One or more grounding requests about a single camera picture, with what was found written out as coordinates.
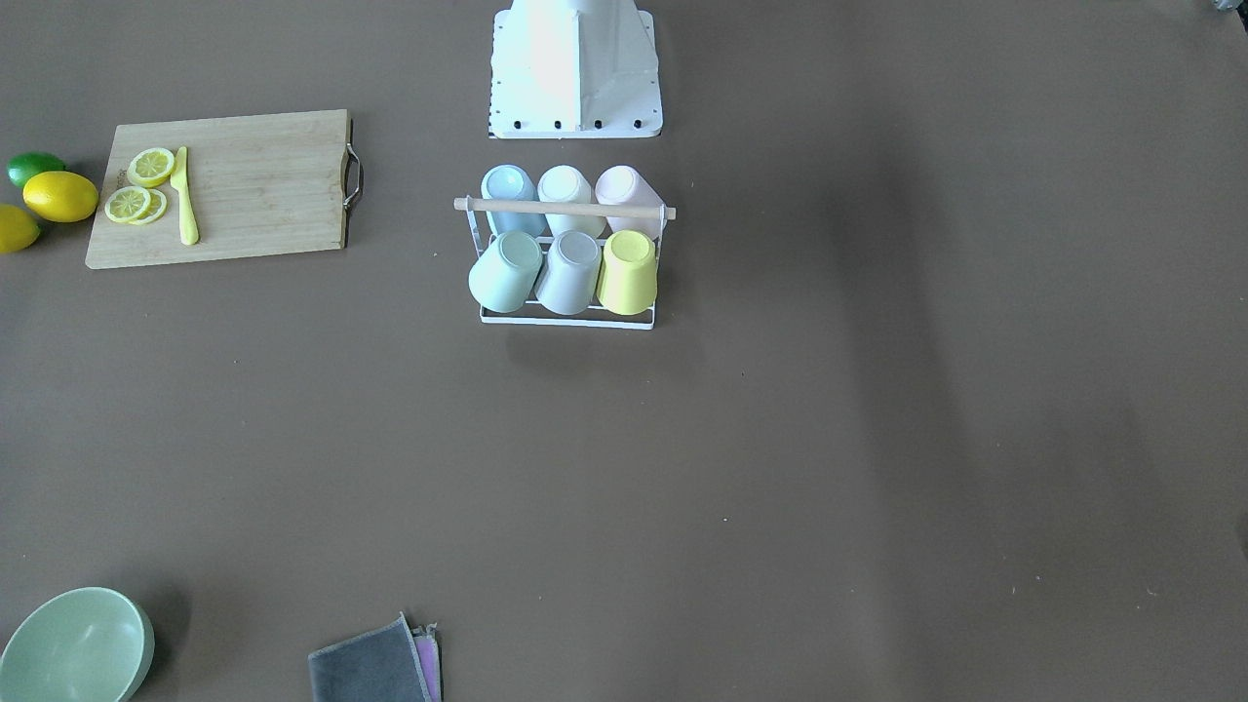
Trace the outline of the mint green cup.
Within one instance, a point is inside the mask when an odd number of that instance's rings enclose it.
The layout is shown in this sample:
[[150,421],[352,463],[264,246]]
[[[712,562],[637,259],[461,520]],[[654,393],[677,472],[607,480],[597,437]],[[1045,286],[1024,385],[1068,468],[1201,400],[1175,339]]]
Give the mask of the mint green cup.
[[535,239],[523,231],[507,231],[472,266],[470,294],[482,309],[512,314],[525,306],[544,262]]

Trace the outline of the pink cup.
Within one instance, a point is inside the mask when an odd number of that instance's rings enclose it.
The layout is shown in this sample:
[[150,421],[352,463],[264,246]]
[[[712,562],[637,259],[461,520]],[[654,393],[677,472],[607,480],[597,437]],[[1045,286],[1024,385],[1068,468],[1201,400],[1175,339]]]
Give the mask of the pink cup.
[[[597,204],[608,206],[645,206],[656,210],[664,205],[658,192],[651,189],[646,179],[636,172],[636,169],[628,165],[617,165],[602,172],[597,181]],[[625,217],[607,216],[607,226],[612,234],[631,230],[645,234],[651,240],[661,236],[666,222],[655,216]]]

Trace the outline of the yellow cup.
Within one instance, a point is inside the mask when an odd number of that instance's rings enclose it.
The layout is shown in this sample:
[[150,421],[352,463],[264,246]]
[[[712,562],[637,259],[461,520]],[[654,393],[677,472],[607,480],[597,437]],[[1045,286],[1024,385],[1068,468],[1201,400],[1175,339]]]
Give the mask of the yellow cup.
[[641,231],[622,230],[607,239],[597,297],[607,311],[641,314],[658,297],[658,249]]

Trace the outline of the grey cup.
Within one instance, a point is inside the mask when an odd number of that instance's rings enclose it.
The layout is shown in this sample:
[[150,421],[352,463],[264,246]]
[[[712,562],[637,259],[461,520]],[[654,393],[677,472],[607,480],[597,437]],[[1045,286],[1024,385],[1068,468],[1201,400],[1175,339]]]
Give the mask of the grey cup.
[[535,301],[553,314],[583,312],[597,294],[602,249],[589,234],[569,230],[553,241],[535,280]]

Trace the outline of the white cup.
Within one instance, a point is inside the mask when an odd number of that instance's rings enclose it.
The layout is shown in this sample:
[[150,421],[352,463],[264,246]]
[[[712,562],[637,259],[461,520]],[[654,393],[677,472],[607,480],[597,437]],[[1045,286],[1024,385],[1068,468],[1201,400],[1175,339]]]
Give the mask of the white cup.
[[[572,165],[558,165],[547,170],[535,182],[535,197],[539,204],[597,204],[597,194],[584,174]],[[557,237],[567,231],[579,231],[590,237],[602,237],[607,229],[607,219],[584,216],[584,214],[545,214],[550,236]]]

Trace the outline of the light blue cup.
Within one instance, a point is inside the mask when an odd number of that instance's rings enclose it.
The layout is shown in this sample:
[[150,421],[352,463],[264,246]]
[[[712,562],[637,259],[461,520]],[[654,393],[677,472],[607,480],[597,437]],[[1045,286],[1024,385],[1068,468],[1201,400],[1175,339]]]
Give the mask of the light blue cup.
[[[535,204],[535,185],[525,169],[502,164],[483,175],[480,195],[485,199]],[[544,214],[485,212],[485,217],[487,227],[494,236],[523,231],[530,237],[540,237],[547,229]]]

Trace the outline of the wooden cutting board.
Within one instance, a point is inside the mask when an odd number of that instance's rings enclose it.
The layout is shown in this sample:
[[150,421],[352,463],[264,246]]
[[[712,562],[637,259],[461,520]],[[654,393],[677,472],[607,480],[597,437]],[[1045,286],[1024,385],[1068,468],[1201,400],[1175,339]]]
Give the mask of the wooden cutting board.
[[151,225],[97,214],[86,265],[94,270],[213,259],[334,252],[344,249],[363,169],[352,147],[352,116],[333,110],[126,124],[114,132],[99,195],[129,185],[144,147],[186,147],[198,241],[178,235],[178,192]]

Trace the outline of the grey cloth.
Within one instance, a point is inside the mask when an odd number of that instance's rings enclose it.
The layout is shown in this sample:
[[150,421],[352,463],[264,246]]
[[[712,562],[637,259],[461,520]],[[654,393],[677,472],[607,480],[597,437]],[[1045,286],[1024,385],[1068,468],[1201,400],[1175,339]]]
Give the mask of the grey cloth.
[[314,650],[313,701],[443,701],[438,625],[393,623]]

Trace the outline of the yellow plastic knife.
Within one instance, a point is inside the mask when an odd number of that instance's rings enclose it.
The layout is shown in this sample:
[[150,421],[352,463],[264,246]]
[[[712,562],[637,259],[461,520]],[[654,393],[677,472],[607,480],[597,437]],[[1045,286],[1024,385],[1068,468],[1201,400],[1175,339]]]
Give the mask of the yellow plastic knife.
[[170,184],[178,199],[178,237],[181,237],[183,246],[195,246],[200,241],[200,230],[190,190],[188,147],[186,146],[180,146],[175,151]]

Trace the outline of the lemon slice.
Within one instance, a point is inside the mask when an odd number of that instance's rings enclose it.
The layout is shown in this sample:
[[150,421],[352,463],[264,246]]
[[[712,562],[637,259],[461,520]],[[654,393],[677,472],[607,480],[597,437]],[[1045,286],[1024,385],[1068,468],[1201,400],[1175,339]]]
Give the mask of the lemon slice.
[[144,147],[125,170],[130,185],[157,189],[173,176],[176,155],[170,147]]
[[115,224],[150,225],[168,211],[168,196],[158,189],[131,185],[112,192],[102,211]]

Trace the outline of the yellow lemon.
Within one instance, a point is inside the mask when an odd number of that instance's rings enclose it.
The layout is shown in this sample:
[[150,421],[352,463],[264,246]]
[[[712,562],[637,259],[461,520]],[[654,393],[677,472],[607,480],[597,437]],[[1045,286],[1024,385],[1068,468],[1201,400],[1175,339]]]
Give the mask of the yellow lemon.
[[0,205],[0,254],[22,252],[37,241],[41,227],[36,219],[12,204]]
[[99,189],[75,172],[39,172],[22,186],[22,201],[40,219],[67,224],[99,209]]

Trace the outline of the mint green bowl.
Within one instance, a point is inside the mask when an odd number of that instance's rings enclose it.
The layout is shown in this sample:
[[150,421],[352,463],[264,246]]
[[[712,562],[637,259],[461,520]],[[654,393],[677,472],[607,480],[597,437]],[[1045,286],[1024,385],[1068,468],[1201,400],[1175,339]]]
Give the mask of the mint green bowl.
[[154,660],[154,626],[129,596],[105,587],[57,595],[5,645],[4,701],[130,701]]

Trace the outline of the green lime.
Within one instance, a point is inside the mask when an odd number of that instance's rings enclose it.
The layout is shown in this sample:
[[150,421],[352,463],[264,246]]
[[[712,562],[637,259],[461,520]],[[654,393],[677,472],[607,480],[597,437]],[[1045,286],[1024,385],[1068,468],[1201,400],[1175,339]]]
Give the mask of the green lime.
[[12,182],[17,189],[25,187],[32,177],[42,172],[66,172],[66,170],[65,161],[46,151],[21,152],[9,157],[6,162],[9,182]]

